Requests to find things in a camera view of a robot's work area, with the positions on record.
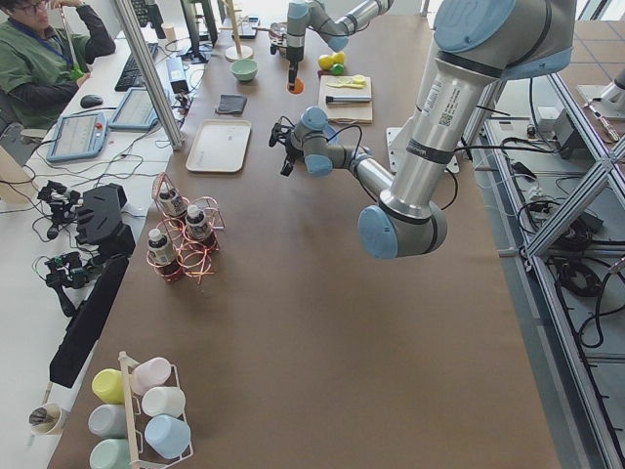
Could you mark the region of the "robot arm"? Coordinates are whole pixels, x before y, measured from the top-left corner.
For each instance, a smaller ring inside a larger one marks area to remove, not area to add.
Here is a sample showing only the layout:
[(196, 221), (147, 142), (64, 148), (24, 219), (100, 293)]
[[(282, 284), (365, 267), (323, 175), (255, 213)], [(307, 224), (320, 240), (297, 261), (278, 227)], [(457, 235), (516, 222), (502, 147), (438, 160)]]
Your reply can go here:
[(565, 68), (572, 53), (572, 1), (445, 1), (413, 115), (401, 128), (403, 160), (389, 172), (360, 145), (332, 144), (326, 112), (309, 107), (295, 124), (276, 122), (272, 145), (283, 145), (281, 169), (297, 161), (310, 174), (350, 171), (374, 197), (357, 227), (365, 251), (378, 259), (435, 251), (447, 226), (432, 197), (483, 90), (501, 80), (543, 76)]
[(287, 90), (292, 94), (303, 90), (298, 70), (304, 58), (308, 29), (315, 31), (332, 51), (341, 52), (348, 45), (351, 35), (366, 27), (374, 18), (386, 14), (393, 4), (393, 0), (363, 1), (334, 21), (321, 1), (291, 1), (286, 23)]

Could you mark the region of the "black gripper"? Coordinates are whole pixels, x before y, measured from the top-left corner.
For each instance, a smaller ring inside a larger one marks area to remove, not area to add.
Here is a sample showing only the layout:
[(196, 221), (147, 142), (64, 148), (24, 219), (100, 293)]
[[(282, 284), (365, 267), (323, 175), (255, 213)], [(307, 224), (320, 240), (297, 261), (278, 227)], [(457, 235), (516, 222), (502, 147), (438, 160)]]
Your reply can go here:
[(296, 146), (293, 133), (289, 132), (284, 138), (284, 146), (286, 150), (286, 156), (280, 170), (281, 176), (290, 176), (294, 165), (297, 161), (304, 158), (304, 152)]
[(305, 48), (303, 46), (286, 47), (286, 59), (289, 62), (287, 89), (294, 90), (298, 79), (298, 63), (304, 58)]

